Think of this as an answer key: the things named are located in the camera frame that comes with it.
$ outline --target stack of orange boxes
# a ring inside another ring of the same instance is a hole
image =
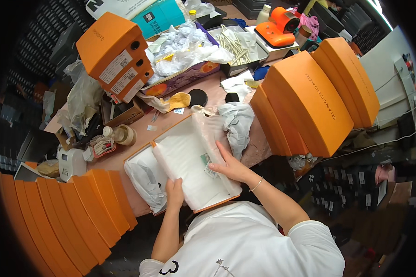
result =
[[[68,183],[0,174],[5,209],[41,276],[84,276],[137,220],[118,171],[91,170]]]
[[[273,154],[331,157],[353,127],[370,127],[379,101],[342,38],[273,64],[251,105]]]
[[[88,75],[125,103],[154,74],[139,26],[110,12],[91,25],[76,47]]]

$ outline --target white t-shirt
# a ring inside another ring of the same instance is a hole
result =
[[[140,277],[342,276],[344,258],[328,227],[296,224],[282,235],[259,205],[233,202],[196,217],[165,264],[140,263]]]

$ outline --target pink bag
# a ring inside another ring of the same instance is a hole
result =
[[[297,8],[292,9],[290,12],[293,14],[297,11]],[[308,17],[305,14],[300,15],[300,23],[298,28],[300,26],[306,25],[308,28],[311,29],[311,36],[309,39],[316,41],[319,36],[319,21],[316,16]]]

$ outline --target printed number 3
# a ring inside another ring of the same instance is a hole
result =
[[[165,272],[165,273],[163,273],[162,272],[162,269],[159,271],[159,273],[160,274],[162,274],[162,275],[166,275],[166,274],[168,274],[168,272],[169,273],[176,273],[177,271],[178,271],[178,269],[179,269],[179,263],[178,262],[176,262],[176,261],[171,261],[172,263],[174,263],[175,265],[176,265],[176,268],[174,269],[174,270],[171,270],[171,269],[168,269],[168,271],[167,272]]]

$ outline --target silver bracelet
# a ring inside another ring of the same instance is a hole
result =
[[[260,179],[260,181],[257,183],[257,186],[255,186],[252,190],[250,190],[250,191],[254,191],[259,185],[260,185],[260,183],[262,182],[262,180],[263,180],[263,176],[261,176],[261,179]]]

